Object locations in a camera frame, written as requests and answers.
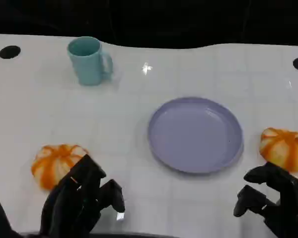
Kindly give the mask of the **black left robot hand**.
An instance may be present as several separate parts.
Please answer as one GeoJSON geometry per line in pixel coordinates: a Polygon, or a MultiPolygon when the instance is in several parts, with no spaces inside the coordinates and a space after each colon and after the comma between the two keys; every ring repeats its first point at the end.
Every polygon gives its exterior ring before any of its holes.
{"type": "Polygon", "coordinates": [[[122,188],[113,180],[100,185],[100,180],[85,181],[68,199],[70,213],[70,238],[86,238],[101,217],[101,211],[113,207],[118,213],[125,212],[122,188]]]}

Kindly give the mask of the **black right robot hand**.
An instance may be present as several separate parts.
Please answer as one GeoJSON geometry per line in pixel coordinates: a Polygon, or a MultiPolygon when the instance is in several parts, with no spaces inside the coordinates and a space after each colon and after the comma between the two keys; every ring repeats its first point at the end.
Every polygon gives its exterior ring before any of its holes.
{"type": "Polygon", "coordinates": [[[244,180],[265,183],[280,193],[280,199],[274,203],[263,193],[245,185],[237,195],[233,215],[241,217],[249,210],[262,216],[265,225],[276,237],[298,238],[298,178],[267,162],[248,171],[244,180]]]}

